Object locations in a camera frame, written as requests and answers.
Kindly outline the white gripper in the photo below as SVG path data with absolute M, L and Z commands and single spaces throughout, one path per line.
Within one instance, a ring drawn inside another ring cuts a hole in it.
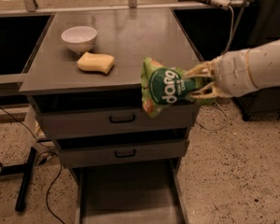
M 254 84 L 249 70 L 249 49 L 229 51 L 213 61 L 197 64 L 188 70 L 183 78 L 210 77 L 210 82 L 189 96 L 194 99 L 213 99 L 241 97 L 258 88 Z

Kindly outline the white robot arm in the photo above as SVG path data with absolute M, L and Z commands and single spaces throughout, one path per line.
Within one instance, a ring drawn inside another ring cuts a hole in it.
M 241 97 L 261 89 L 280 87 L 280 39 L 252 49 L 228 51 L 212 61 L 198 64 L 184 77 L 212 79 L 190 94 L 194 99 Z

